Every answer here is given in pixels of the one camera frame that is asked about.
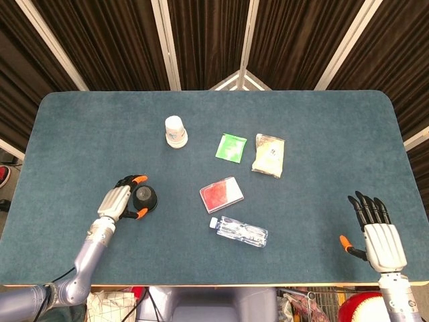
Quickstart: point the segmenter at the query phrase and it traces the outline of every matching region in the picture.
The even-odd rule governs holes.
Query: black cable
[[[145,292],[143,293],[141,298],[138,300],[138,302],[135,304],[134,308],[132,308],[132,310],[130,312],[128,312],[128,314],[122,319],[122,322],[125,322],[125,320],[128,319],[128,317],[132,314],[132,312],[134,312],[134,310],[136,310],[136,308],[140,305],[140,303],[143,302],[143,299],[146,297],[147,292],[149,292],[148,287],[145,289]]]
[[[61,278],[65,277],[67,274],[70,274],[73,270],[74,270],[74,267],[71,268],[70,270],[68,270],[67,272],[65,272],[60,277],[57,277],[56,279],[54,279],[53,281],[51,281],[51,283],[54,283],[57,280],[60,280]],[[39,319],[40,313],[42,313],[42,310],[43,310],[44,306],[47,305],[51,301],[51,295],[52,295],[51,287],[50,286],[45,286],[45,287],[47,288],[46,289],[46,293],[45,293],[45,299],[43,300],[42,305],[40,305],[38,314],[34,318],[33,322],[36,322]]]
[[[12,168],[15,168],[17,166],[22,166],[22,163],[21,164],[13,164],[13,163],[2,162],[2,163],[0,163],[0,165],[2,165],[2,166],[11,166]]]
[[[36,317],[34,318],[33,322],[36,322],[39,319],[39,315],[42,312],[42,309],[44,308],[44,306],[49,303],[48,301],[50,301],[51,299],[51,288],[50,286],[45,286],[46,289],[46,294],[45,294],[45,299],[42,302],[42,305],[40,305],[40,309],[38,311],[38,314],[36,315]]]
[[[54,279],[51,283],[56,282],[57,280],[60,280],[61,278],[65,277],[66,275],[70,274],[72,271],[74,270],[74,267],[69,269],[67,272],[65,272],[63,275],[61,275],[60,277],[57,277],[56,279]]]
[[[155,301],[154,301],[154,298],[152,297],[152,294],[150,294],[149,289],[147,290],[147,293],[149,294],[150,301],[152,302],[152,306],[154,307],[154,310],[155,310],[156,321],[160,322],[160,318],[158,317],[158,312],[157,312],[159,310],[158,310],[158,308],[157,308],[157,306],[155,304]]]

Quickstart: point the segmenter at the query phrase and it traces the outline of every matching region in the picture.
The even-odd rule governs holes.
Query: yellow snack bag
[[[256,159],[252,171],[280,178],[283,170],[284,140],[258,133],[256,135]]]

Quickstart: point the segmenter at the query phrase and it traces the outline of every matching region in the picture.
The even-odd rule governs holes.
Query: brown curtain
[[[168,0],[182,89],[209,89],[240,69],[249,0]]]
[[[429,140],[408,151],[408,158],[429,219]]]
[[[77,88],[14,1],[0,1],[0,138],[25,151],[40,101]]]
[[[150,0],[34,0],[93,91],[168,90]]]
[[[247,69],[272,89],[314,89],[362,4],[260,1]]]
[[[404,140],[429,126],[429,1],[383,1],[329,89],[383,91]]]

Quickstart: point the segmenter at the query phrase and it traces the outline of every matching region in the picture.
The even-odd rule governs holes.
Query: plastic water bottle
[[[222,216],[219,220],[212,217],[210,228],[216,229],[218,235],[256,247],[265,247],[267,244],[267,230],[228,217]]]

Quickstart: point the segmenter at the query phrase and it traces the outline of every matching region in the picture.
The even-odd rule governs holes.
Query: robotic arm
[[[421,322],[416,300],[408,278],[401,274],[407,265],[404,249],[395,225],[381,200],[362,195],[349,196],[361,226],[367,251],[353,247],[345,236],[340,236],[346,252],[364,261],[381,274],[378,281],[384,303],[392,322]]]
[[[98,210],[100,218],[91,225],[74,261],[75,276],[43,286],[1,293],[0,321],[22,321],[34,318],[52,307],[69,307],[85,302],[90,292],[91,276],[115,232],[115,223],[122,218],[141,219],[148,212],[147,208],[137,213],[127,209],[131,193],[139,183],[146,180],[146,176],[127,176],[106,194]]]

